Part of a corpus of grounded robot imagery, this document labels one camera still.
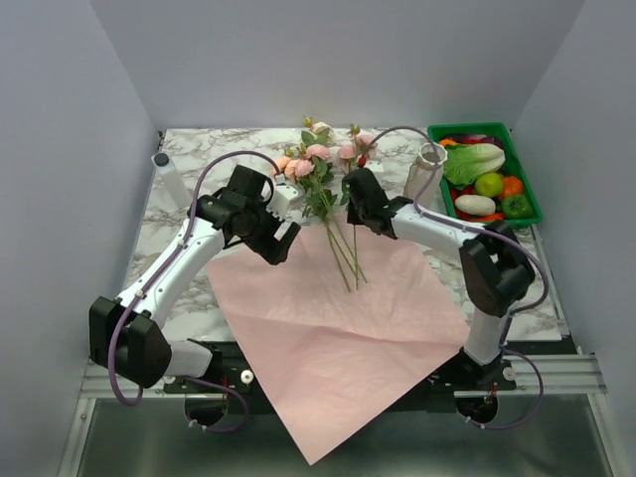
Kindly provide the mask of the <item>pink rose stem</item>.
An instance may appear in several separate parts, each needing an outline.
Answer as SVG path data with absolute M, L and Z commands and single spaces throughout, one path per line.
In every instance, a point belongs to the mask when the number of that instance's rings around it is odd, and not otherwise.
M 373 144 L 374 136 L 362 132 L 357 124 L 351 124 L 348 131 L 348 142 L 338 150 L 338 162 L 344 173 L 364 168 L 376 155 L 377 146 Z M 366 280 L 360 268 L 358 259 L 357 229 L 353 228 L 353 248 L 351 251 L 354 264 L 356 289 L 359 289 L 360 279 Z

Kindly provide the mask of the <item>peach rose stem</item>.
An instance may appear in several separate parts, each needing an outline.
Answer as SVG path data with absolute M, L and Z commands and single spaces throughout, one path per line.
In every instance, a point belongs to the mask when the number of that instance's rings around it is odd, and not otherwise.
M 274 163 L 272 174 L 281 173 L 304 193 L 302 217 L 316 218 L 324 227 L 339 274 L 346 290 L 351 292 L 355 280 L 352 249 L 337 223 L 336 205 L 340 197 L 329 188 L 334 179 L 330 149 L 313 144 L 302 148 L 298 156 L 292 156 L 287 149 Z

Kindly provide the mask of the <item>purple wrapping paper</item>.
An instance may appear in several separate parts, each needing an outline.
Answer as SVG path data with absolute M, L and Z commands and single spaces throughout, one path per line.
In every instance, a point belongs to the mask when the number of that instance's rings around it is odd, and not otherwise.
M 213 293 L 266 397 L 318 462 L 457 354 L 461 310 L 413 242 L 355 231 L 364 279 L 347 285 L 320 225 L 287 260 L 211 260 Z

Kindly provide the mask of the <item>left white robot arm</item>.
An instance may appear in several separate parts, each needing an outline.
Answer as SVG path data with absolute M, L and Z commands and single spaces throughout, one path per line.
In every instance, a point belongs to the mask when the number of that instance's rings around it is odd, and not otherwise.
M 284 178 L 244 166 L 236 166 L 214 194 L 196 192 L 187 219 L 142 276 L 116 298 L 98 297 L 90 306 L 91 360 L 110 380 L 124 378 L 143 389 L 164 377 L 186 377 L 196 391 L 212 391 L 221 377 L 212 348 L 168 340 L 168 315 L 200 270 L 233 243 L 270 265 L 284 262 L 300 231 L 284 217 L 299 197 Z

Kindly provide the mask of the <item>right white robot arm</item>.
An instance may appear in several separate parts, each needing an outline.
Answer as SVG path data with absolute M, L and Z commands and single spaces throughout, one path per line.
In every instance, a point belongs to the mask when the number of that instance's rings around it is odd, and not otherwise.
M 390 199 L 374 173 L 357 169 L 343 179 L 349 193 L 347 222 L 378 236 L 403 239 L 441 251 L 462 267 L 473 313 L 467 341 L 459 352 L 457 377 L 477 390 L 493 378 L 502 336 L 535 280 L 535 272 L 512 229 L 502 221 L 477 226 L 422 209 L 412 200 Z

